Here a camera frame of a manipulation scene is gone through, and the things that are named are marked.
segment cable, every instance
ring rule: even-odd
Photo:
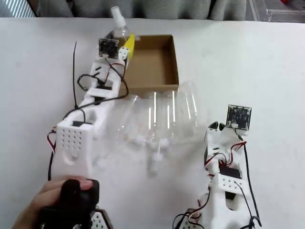
[[[177,216],[174,218],[174,220],[173,220],[173,229],[179,228],[179,226],[181,225],[181,223],[182,223],[182,221],[183,221],[183,219],[184,219],[185,216],[188,217],[188,222],[189,222],[190,224],[199,226],[199,227],[201,227],[201,228],[204,229],[204,227],[203,227],[201,224],[193,223],[193,222],[190,221],[190,219],[199,219],[200,216],[199,216],[199,217],[193,217],[193,215],[194,215],[196,212],[202,210],[202,209],[207,205],[207,203],[208,203],[208,201],[209,201],[209,199],[210,199],[210,194],[211,194],[211,188],[209,187],[209,195],[208,195],[208,198],[207,198],[206,202],[205,202],[202,206],[200,206],[199,208],[197,208],[197,209],[195,209],[195,210],[193,210],[193,211],[191,211],[191,212],[186,212],[186,213],[184,213],[184,214],[179,214],[179,215],[177,215]],[[176,221],[176,219],[177,219],[179,216],[183,216],[183,218],[178,222],[177,226],[174,227],[175,221]]]
[[[237,184],[236,181],[234,181],[234,183],[235,183],[235,184],[240,188],[240,190],[242,191],[244,200],[246,201],[246,204],[247,204],[247,207],[248,207],[248,210],[249,210],[249,213],[250,213],[250,217],[252,217],[252,213],[251,213],[251,210],[250,210],[250,207],[249,207],[249,204],[248,204],[248,200],[247,200],[246,196],[244,195],[244,191],[243,191],[242,187],[240,187],[240,185]]]
[[[209,187],[209,195],[208,195],[208,198],[207,198],[206,202],[205,202],[201,207],[195,209],[194,211],[192,211],[192,212],[190,213],[189,221],[190,221],[191,217],[193,216],[193,214],[195,214],[196,212],[202,210],[202,209],[208,204],[209,199],[210,199],[210,194],[211,194],[211,188]]]
[[[251,181],[250,181],[249,162],[248,162],[248,155],[247,155],[246,145],[244,145],[244,156],[245,156],[245,159],[246,159],[247,177],[248,177],[248,183],[249,183],[249,187],[250,187],[250,192],[251,192],[251,196],[252,196],[252,199],[253,199],[256,215],[259,218],[257,204],[256,204],[256,200],[255,200],[255,197],[254,197],[254,193],[253,193],[252,185],[251,185]]]
[[[74,106],[77,107],[77,102],[76,102],[76,94],[75,94],[75,50],[76,50],[76,44],[75,42],[74,45],[74,51],[73,51],[73,96],[74,96]]]
[[[51,166],[52,166],[52,162],[53,162],[53,157],[55,155],[55,148],[56,148],[56,142],[53,144],[52,141],[50,140],[49,135],[50,134],[55,134],[56,132],[54,130],[51,130],[48,135],[47,135],[47,141],[50,145],[50,147],[52,148],[52,152],[51,152],[51,158],[50,158],[50,162],[49,162],[49,168],[48,168],[48,181],[51,180]]]
[[[184,213],[184,214],[178,214],[178,215],[176,215],[175,218],[173,219],[172,229],[176,229],[176,228],[175,228],[175,221],[176,221],[176,219],[177,219],[179,216],[183,216],[183,217],[182,217],[182,219],[179,221],[179,223],[178,223],[177,225],[179,225],[179,224],[182,223],[184,217],[187,216],[187,214]]]
[[[176,225],[176,227],[175,227],[175,221],[176,221],[176,219],[177,219],[179,216],[183,216],[183,217],[181,218],[181,220],[177,223],[177,225]],[[182,222],[183,222],[183,220],[184,220],[184,217],[187,217],[187,216],[188,216],[188,212],[186,212],[186,213],[184,213],[184,214],[176,215],[175,218],[174,218],[174,220],[173,220],[172,229],[178,229],[178,228],[181,226],[181,224],[182,224]],[[202,229],[204,229],[204,227],[203,227],[201,224],[199,224],[199,223],[193,223],[193,222],[189,222],[189,223],[192,224],[192,225],[199,226],[199,227],[201,227]]]
[[[125,72],[126,72],[126,67],[124,68],[123,76],[120,75],[120,74],[118,73],[118,71],[117,71],[115,68],[113,68],[113,67],[111,67],[111,68],[112,68],[112,69],[118,74],[118,76],[121,78],[121,81],[123,82],[123,84],[125,85],[125,88],[126,88],[126,94],[121,95],[121,96],[118,96],[118,97],[114,97],[114,98],[109,98],[109,99],[104,99],[104,100],[97,100],[97,101],[95,101],[95,102],[93,102],[93,103],[89,103],[89,104],[80,106],[79,108],[72,109],[72,110],[70,110],[70,111],[64,116],[63,119],[65,119],[69,114],[71,114],[72,112],[74,112],[74,111],[76,111],[76,110],[85,108],[85,107],[87,107],[87,106],[91,106],[91,105],[96,105],[96,104],[104,103],[104,102],[107,102],[107,101],[112,101],[112,100],[117,100],[117,99],[123,99],[123,98],[125,98],[125,97],[127,97],[127,96],[129,95],[129,88],[128,88],[128,86],[127,86],[126,81],[124,80],[124,76],[125,76]]]
[[[233,146],[231,146],[231,160],[230,162],[226,165],[227,167],[229,167],[232,163],[233,163],[233,152],[232,152],[232,149],[235,147],[235,146],[244,146],[247,142],[240,142],[240,143],[237,143],[237,144],[234,144]]]
[[[236,129],[234,129],[236,135],[238,136],[238,138],[243,141],[243,138],[237,133]],[[260,217],[259,217],[259,212],[257,209],[257,204],[256,204],[256,200],[254,197],[254,193],[253,193],[253,189],[252,189],[252,185],[251,185],[251,180],[250,180],[250,171],[249,171],[249,161],[248,161],[248,154],[247,154],[247,149],[246,149],[246,143],[244,144],[244,157],[246,160],[246,169],[247,169],[247,178],[248,178],[248,183],[249,183],[249,188],[250,188],[250,192],[251,192],[251,196],[252,196],[252,200],[253,200],[253,204],[254,204],[254,208],[255,208],[255,212],[257,216],[251,216],[250,218],[250,223],[247,226],[244,226],[240,229],[245,229],[245,228],[252,228],[254,226],[253,220],[256,219],[258,222],[258,225],[261,227],[262,223],[260,221]]]
[[[225,165],[227,165],[227,158],[223,153],[215,153],[213,154],[213,156],[211,156],[206,162],[204,166],[207,166],[207,164],[209,164],[211,162],[211,160],[216,157],[217,155],[223,155],[224,156],[224,160],[225,160]]]
[[[74,97],[74,108],[78,108],[77,101],[76,101],[76,93],[75,93],[75,50],[76,50],[76,44],[75,42],[74,45],[74,51],[73,51],[73,73],[72,73],[72,78],[73,78],[73,97]],[[83,115],[84,115],[84,122],[86,122],[86,114],[83,110],[81,110]]]
[[[98,77],[96,77],[98,74],[99,73],[96,73],[95,75],[83,74],[80,77],[78,77],[77,84],[80,86],[80,88],[83,91],[85,91],[85,92],[88,91],[88,88],[82,86],[81,83],[80,83],[81,79],[86,76],[86,77],[90,77],[90,78],[96,79],[99,85],[104,85],[105,83],[102,80],[100,80]]]
[[[113,65],[120,65],[120,66],[122,66],[122,67],[125,67],[125,65],[124,65],[124,64],[121,64],[121,63],[112,63],[112,64],[110,64],[109,70],[108,70],[108,73],[107,73],[107,76],[106,76],[106,79],[105,79],[105,84],[107,83],[108,76],[109,76],[109,73],[110,73],[110,69],[111,69],[111,68],[114,69],[114,68],[113,68]]]

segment wire bundle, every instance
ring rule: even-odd
[[[208,204],[209,199],[210,199],[210,194],[211,194],[211,188],[209,187],[209,194],[208,194],[208,198],[207,198],[206,202],[205,202],[202,206],[200,206],[200,202],[198,201],[199,208],[194,209],[194,210],[191,211],[191,212],[186,212],[186,213],[184,213],[184,214],[179,214],[179,215],[175,216],[175,218],[174,218],[174,220],[173,220],[172,228],[173,228],[173,229],[178,229],[178,228],[181,226],[181,224],[182,224],[182,222],[183,222],[183,220],[184,220],[184,217],[188,217],[188,222],[189,222],[189,224],[192,224],[192,225],[194,225],[194,226],[199,226],[199,227],[201,227],[202,229],[204,229],[204,227],[203,227],[201,224],[199,224],[199,223],[194,223],[194,222],[192,222],[191,220],[192,220],[192,219],[195,219],[195,220],[196,220],[196,219],[199,219],[199,218],[201,217],[201,214],[200,214],[198,217],[195,217],[194,215],[195,215],[196,213],[200,212],[200,211]],[[182,219],[177,223],[177,225],[176,225],[176,227],[175,227],[175,226],[174,226],[174,225],[175,225],[175,221],[176,221],[176,219],[177,219],[179,216],[183,216],[183,217],[182,217]]]

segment curtain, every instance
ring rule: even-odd
[[[40,0],[41,17],[111,17],[119,6],[126,18],[242,21],[246,0]]]

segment bottle cap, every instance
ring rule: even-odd
[[[115,21],[115,25],[117,28],[122,28],[126,26],[125,18],[122,16],[120,8],[118,6],[114,6],[111,8],[111,13]]]

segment open cardboard box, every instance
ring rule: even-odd
[[[176,91],[179,77],[173,36],[140,36],[135,42],[133,58],[125,74],[129,92],[144,95],[147,92]],[[120,94],[125,94],[121,84]]]

